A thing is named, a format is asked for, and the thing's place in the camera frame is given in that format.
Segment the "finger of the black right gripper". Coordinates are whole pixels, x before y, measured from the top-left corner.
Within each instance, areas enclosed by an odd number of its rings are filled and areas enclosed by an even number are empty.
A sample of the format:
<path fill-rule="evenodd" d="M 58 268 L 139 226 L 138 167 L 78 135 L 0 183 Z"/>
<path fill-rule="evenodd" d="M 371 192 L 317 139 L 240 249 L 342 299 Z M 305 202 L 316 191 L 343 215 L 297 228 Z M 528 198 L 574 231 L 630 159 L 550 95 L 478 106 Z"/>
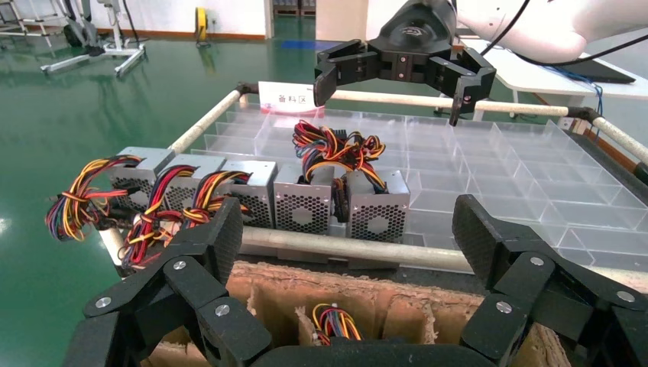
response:
<path fill-rule="evenodd" d="M 464 48 L 447 60 L 429 58 L 429 86 L 452 98 L 449 124 L 456 126 L 462 113 L 473 113 L 476 103 L 489 97 L 497 69 L 479 52 Z"/>
<path fill-rule="evenodd" d="M 322 107 L 332 98 L 338 86 L 377 79 L 380 57 L 359 39 L 343 42 L 317 55 L 314 70 L 313 101 Z"/>

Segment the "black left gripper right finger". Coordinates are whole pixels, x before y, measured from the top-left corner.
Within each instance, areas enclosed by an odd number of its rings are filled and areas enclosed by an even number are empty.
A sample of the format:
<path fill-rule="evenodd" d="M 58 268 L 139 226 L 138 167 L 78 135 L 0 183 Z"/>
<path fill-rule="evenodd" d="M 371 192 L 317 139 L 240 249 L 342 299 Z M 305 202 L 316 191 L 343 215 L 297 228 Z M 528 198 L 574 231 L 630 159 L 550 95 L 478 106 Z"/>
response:
<path fill-rule="evenodd" d="M 647 299 L 639 291 L 562 257 L 529 226 L 494 218 L 471 194 L 457 197 L 452 232 L 488 293 L 462 346 L 509 366 L 539 324 L 582 347 L 589 366 L 647 364 Z"/>

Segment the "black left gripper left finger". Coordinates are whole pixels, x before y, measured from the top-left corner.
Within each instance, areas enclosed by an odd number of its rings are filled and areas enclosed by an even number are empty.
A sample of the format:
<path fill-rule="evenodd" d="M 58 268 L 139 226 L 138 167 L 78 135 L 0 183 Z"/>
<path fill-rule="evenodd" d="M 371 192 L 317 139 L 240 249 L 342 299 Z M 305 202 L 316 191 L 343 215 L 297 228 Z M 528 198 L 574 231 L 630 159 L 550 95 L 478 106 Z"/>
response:
<path fill-rule="evenodd" d="M 250 366 L 271 335 L 226 284 L 242 241 L 239 202 L 182 229 L 144 269 L 92 297 L 74 330 L 66 366 L 138 366 L 184 328 L 213 366 Z"/>

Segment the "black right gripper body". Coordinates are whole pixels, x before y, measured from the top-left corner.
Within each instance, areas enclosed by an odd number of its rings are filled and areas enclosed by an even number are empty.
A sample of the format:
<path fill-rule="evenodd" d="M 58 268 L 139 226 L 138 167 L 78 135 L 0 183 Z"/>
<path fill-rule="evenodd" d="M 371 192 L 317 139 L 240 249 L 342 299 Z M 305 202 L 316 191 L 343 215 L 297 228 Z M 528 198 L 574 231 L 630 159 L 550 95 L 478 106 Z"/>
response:
<path fill-rule="evenodd" d="M 371 40 L 380 69 L 377 77 L 394 81 L 432 81 L 438 67 L 431 61 L 449 60 L 456 29 L 450 1 L 408 1 Z"/>

